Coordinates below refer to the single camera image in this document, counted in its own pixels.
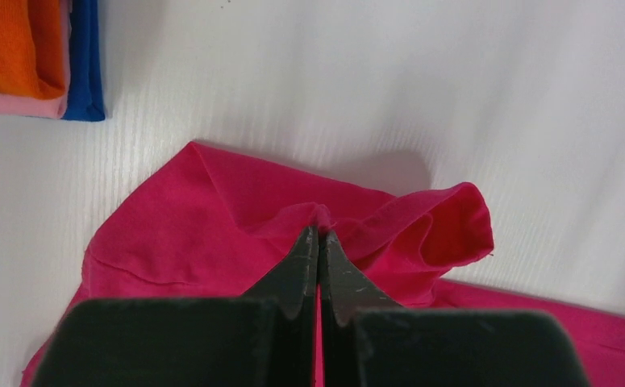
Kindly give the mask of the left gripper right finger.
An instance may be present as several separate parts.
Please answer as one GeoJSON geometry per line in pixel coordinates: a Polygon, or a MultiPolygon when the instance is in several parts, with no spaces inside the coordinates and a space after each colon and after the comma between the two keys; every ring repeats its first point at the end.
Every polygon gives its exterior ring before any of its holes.
{"type": "Polygon", "coordinates": [[[530,310],[408,309],[347,258],[319,253],[327,386],[587,386],[568,335],[530,310]]]}

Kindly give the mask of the crimson red t-shirt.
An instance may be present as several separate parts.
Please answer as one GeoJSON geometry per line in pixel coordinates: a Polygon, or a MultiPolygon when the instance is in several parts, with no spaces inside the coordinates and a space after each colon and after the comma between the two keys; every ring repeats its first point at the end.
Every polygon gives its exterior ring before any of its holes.
{"type": "MultiPolygon", "coordinates": [[[[402,197],[190,143],[102,224],[67,314],[94,299],[235,298],[306,227],[335,233],[347,258],[408,309],[530,310],[568,335],[587,386],[625,386],[625,318],[446,281],[494,247],[490,213],[468,182],[402,197]]],[[[319,256],[315,383],[324,383],[319,256]]]]}

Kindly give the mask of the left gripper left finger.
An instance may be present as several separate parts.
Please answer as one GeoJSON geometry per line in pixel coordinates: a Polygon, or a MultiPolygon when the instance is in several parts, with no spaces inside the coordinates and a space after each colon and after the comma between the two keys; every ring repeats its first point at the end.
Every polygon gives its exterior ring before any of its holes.
{"type": "Polygon", "coordinates": [[[312,386],[319,235],[235,298],[94,299],[59,325],[34,386],[312,386]]]}

